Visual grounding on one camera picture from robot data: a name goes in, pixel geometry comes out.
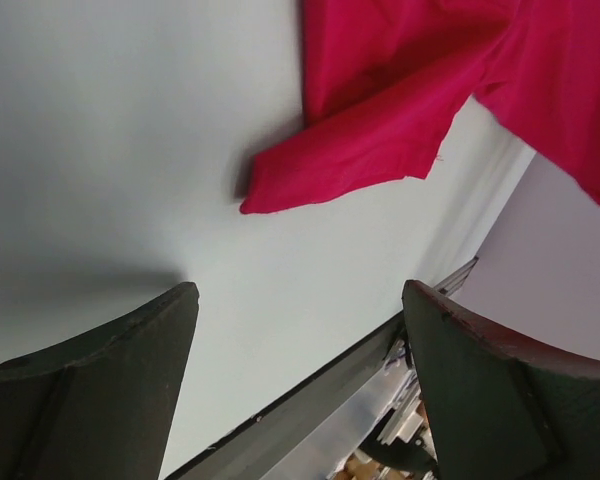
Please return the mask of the red t shirt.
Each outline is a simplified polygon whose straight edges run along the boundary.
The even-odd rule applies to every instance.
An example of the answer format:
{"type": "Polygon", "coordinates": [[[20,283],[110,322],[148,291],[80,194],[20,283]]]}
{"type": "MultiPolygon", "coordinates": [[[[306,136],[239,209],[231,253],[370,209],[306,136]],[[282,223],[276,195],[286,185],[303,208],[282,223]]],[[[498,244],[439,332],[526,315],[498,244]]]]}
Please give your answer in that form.
{"type": "Polygon", "coordinates": [[[600,1],[305,1],[305,128],[257,154],[244,214],[425,178],[468,99],[600,205],[600,1]]]}

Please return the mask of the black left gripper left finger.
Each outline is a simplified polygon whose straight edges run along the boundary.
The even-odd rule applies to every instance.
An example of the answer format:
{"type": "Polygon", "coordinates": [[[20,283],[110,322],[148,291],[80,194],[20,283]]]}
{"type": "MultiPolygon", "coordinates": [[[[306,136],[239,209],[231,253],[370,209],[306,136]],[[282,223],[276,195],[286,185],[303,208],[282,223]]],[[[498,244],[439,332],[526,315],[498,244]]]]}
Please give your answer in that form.
{"type": "Polygon", "coordinates": [[[0,364],[0,479],[156,479],[199,312],[183,282],[0,364]]]}

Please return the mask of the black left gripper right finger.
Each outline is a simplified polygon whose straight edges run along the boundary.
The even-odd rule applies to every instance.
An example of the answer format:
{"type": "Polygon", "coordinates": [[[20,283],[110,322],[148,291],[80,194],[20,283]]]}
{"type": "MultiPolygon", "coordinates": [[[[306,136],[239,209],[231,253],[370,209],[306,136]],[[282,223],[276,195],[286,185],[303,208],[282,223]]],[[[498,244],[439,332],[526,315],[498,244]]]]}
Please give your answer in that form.
{"type": "Polygon", "coordinates": [[[442,479],[600,479],[600,361],[409,280],[403,311],[442,479]]]}

